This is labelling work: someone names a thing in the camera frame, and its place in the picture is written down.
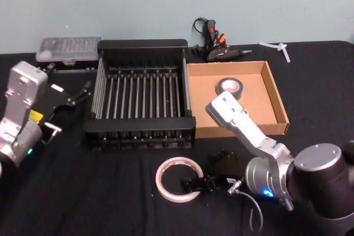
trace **yellow label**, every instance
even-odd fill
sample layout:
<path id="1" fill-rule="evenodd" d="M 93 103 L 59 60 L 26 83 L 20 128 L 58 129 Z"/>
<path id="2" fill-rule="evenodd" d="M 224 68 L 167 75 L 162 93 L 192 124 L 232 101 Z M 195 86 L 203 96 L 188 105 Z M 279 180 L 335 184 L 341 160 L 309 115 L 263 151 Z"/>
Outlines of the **yellow label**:
<path id="1" fill-rule="evenodd" d="M 31 110 L 29 113 L 29 118 L 38 124 L 42 120 L 43 115 L 34 110 Z"/>

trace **blue led light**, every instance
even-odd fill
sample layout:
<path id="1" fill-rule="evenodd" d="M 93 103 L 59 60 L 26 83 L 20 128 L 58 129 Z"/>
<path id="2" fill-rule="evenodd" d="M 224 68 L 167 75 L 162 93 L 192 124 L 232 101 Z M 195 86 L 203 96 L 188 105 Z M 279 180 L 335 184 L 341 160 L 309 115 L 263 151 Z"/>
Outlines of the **blue led light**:
<path id="1" fill-rule="evenodd" d="M 262 194 L 264 194 L 265 196 L 269 196 L 269 197 L 273 197 L 273 193 L 271 192 L 271 190 L 269 190 L 268 188 L 263 189 Z"/>

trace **black table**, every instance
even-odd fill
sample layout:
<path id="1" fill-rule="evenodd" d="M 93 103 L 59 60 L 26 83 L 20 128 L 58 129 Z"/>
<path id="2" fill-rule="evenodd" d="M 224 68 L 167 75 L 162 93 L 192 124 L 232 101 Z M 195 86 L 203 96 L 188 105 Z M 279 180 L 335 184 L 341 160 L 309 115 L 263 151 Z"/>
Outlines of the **black table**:
<path id="1" fill-rule="evenodd" d="M 273 137 L 296 155 L 329 142 L 342 145 L 354 137 L 354 45 L 343 41 L 290 43 L 291 63 L 276 49 L 242 45 L 253 50 L 245 60 L 267 60 L 290 120 L 286 135 Z M 34 54 L 0 55 L 0 107 L 3 114 L 9 69 L 18 61 L 35 63 Z M 190 62 L 198 62 L 190 55 Z M 50 82 L 76 93 L 95 73 L 54 73 Z M 2 185 L 1 235 L 244 235 L 249 208 L 224 190 L 202 193 L 177 204 L 159 194 L 155 172 L 166 159 L 186 156 L 205 165 L 208 154 L 221 149 L 251 156 L 236 138 L 197 140 L 190 150 L 146 150 L 92 153 L 81 144 L 79 114 L 63 115 L 64 131 L 46 146 L 37 146 L 11 185 Z M 176 167 L 164 178 L 178 189 Z M 320 235 L 301 207 L 287 212 L 261 200 L 265 224 L 260 235 Z"/>

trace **cardboard box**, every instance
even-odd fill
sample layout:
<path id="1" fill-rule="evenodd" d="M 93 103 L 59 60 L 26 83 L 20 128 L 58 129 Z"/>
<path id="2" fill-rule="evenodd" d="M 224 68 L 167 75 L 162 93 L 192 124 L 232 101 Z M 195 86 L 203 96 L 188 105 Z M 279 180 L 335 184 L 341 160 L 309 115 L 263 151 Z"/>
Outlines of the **cardboard box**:
<path id="1" fill-rule="evenodd" d="M 193 116 L 196 117 L 196 138 L 235 136 L 220 128 L 207 114 L 205 107 L 216 96 L 220 79 L 234 77 L 243 83 L 239 103 L 266 135 L 282 135 L 289 119 L 266 61 L 216 62 L 188 64 L 189 94 Z"/>

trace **black electrical tape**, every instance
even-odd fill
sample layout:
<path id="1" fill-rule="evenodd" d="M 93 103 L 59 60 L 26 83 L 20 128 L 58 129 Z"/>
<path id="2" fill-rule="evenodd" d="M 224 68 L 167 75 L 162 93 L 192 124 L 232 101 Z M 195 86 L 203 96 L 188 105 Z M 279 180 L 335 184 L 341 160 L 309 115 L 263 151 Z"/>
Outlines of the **black electrical tape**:
<path id="1" fill-rule="evenodd" d="M 223 78 L 217 84 L 217 94 L 219 95 L 224 91 L 229 91 L 235 99 L 240 99 L 243 91 L 243 84 L 240 80 L 233 77 Z"/>

